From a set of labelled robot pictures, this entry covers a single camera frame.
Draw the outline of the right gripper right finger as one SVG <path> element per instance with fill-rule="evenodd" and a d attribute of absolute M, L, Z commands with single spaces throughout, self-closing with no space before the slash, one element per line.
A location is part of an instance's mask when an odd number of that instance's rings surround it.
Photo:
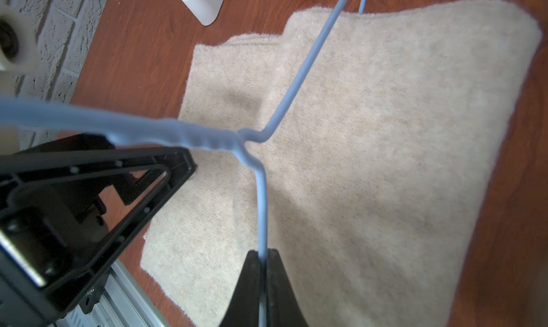
<path fill-rule="evenodd" d="M 268 327 L 308 327 L 277 249 L 266 259 L 266 321 Z"/>

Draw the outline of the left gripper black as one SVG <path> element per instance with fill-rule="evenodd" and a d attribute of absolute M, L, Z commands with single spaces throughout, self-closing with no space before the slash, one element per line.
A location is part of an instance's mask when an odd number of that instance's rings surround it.
<path fill-rule="evenodd" d="M 101 294 L 111 264 L 195 171 L 185 148 L 1 157 L 1 325 L 47 326 Z"/>

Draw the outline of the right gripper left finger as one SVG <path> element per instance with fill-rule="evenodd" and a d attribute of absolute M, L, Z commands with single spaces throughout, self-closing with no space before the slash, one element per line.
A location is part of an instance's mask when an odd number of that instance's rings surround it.
<path fill-rule="evenodd" d="M 228 309 L 220 327 L 258 326 L 261 296 L 261 263 L 258 252 L 247 253 Z"/>

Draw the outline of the blue wire hanger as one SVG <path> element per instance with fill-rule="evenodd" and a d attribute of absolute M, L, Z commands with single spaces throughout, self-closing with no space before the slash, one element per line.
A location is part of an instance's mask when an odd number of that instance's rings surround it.
<path fill-rule="evenodd" d="M 170 131 L 167 132 L 167 144 L 137 144 L 123 146 L 115 144 L 105 135 L 72 133 L 71 137 L 58 141 L 49 142 L 41 147 L 34 147 L 27 151 L 20 151 L 6 156 L 35 153 L 51 153 L 63 151 L 93 151 L 93 150 L 126 150 L 126 149 L 148 149 L 148 148 L 185 148 L 205 149 L 231 152 L 242 165 L 251 168 L 255 173 L 257 185 L 258 203 L 258 258 L 261 263 L 261 296 L 259 301 L 259 325 L 267 326 L 266 321 L 266 259 L 268 255 L 268 199 L 267 181 L 264 165 L 245 148 L 245 143 L 253 141 L 262 143 L 267 141 L 281 123 L 283 117 L 289 110 L 296 94 L 298 93 L 305 77 L 308 75 L 316 57 L 318 56 L 325 40 L 328 38 L 331 29 L 342 9 L 348 0 L 339 0 L 328 17 L 318 38 L 312 46 L 303 65 L 299 69 L 288 92 L 275 110 L 271 120 L 261 131 L 252 129 L 241 129 L 231 131 L 225 129 L 214 129 L 196 124 L 187 124 L 174 120 Z"/>

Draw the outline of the beige wool scarf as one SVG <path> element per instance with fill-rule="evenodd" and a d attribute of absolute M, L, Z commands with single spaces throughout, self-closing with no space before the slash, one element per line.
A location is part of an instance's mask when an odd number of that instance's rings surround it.
<path fill-rule="evenodd" d="M 198 44 L 178 119 L 261 130 L 331 10 L 281 36 Z M 538 23 L 502 0 L 339 16 L 275 134 L 268 244 L 309 326 L 446 326 Z M 141 268 L 196 326 L 218 326 L 258 245 L 254 173 L 193 150 L 145 234 Z"/>

